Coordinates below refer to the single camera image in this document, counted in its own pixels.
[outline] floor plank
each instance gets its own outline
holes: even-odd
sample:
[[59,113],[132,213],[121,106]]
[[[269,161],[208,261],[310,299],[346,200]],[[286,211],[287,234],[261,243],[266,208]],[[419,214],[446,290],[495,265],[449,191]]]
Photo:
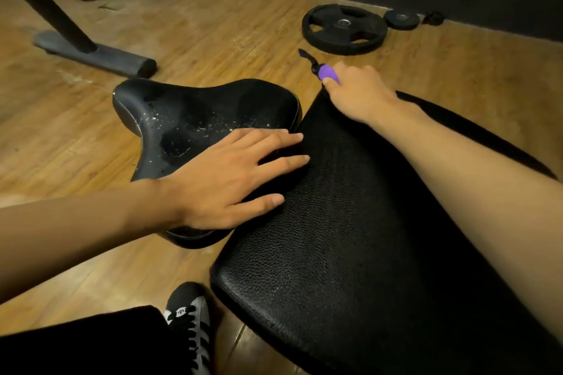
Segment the floor plank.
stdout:
[[[156,58],[157,81],[215,86],[254,77],[291,89],[306,110],[319,82],[297,49],[340,59],[300,33],[306,11],[337,0],[56,1],[95,41]],[[46,23],[22,0],[0,3],[0,205],[127,184],[140,141],[111,106],[123,79],[33,47]],[[375,66],[390,86],[464,115],[563,178],[562,44],[446,21],[390,30],[380,49],[347,60]],[[158,236],[123,245],[0,306],[0,334],[136,305],[162,310],[178,284],[208,284],[226,240],[204,250]],[[217,373],[304,373],[220,312]]]

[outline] fingernail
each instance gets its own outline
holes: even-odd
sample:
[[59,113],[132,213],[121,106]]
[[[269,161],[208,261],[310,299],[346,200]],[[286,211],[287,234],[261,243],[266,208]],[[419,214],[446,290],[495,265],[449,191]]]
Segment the fingernail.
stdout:
[[274,194],[272,196],[272,202],[276,206],[280,206],[285,201],[285,197],[281,194]]

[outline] black seat cushion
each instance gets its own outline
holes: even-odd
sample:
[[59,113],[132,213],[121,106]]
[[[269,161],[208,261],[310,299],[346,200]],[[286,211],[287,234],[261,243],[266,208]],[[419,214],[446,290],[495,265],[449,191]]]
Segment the black seat cushion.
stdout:
[[[475,123],[398,94],[553,176]],[[238,227],[212,266],[235,315],[312,375],[563,373],[557,341],[391,144],[324,90],[299,130],[293,151],[311,162],[266,187],[285,204]]]
[[[173,173],[233,129],[294,130],[301,120],[301,106],[294,94],[255,79],[209,88],[130,79],[116,87],[113,106],[143,143],[132,181]],[[201,248],[228,233],[179,228],[166,232],[165,237],[187,248]]]

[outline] hand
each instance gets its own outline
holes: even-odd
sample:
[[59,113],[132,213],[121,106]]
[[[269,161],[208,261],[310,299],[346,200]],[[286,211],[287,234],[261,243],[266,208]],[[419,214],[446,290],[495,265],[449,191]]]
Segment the hand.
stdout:
[[285,129],[236,129],[161,179],[168,185],[168,195],[180,204],[180,225],[229,229],[281,205],[281,194],[240,202],[264,183],[307,164],[309,156],[291,156],[258,165],[273,151],[302,139],[303,134]]
[[323,85],[335,107],[357,122],[375,129],[378,120],[403,104],[371,66],[351,67],[340,61],[334,71],[341,84],[324,79]]

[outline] black sneaker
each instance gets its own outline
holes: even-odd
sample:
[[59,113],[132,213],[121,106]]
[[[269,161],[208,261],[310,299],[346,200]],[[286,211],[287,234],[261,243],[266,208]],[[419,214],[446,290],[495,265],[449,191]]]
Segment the black sneaker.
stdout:
[[165,319],[175,334],[187,339],[192,375],[211,375],[211,328],[203,286],[178,286],[166,304]]

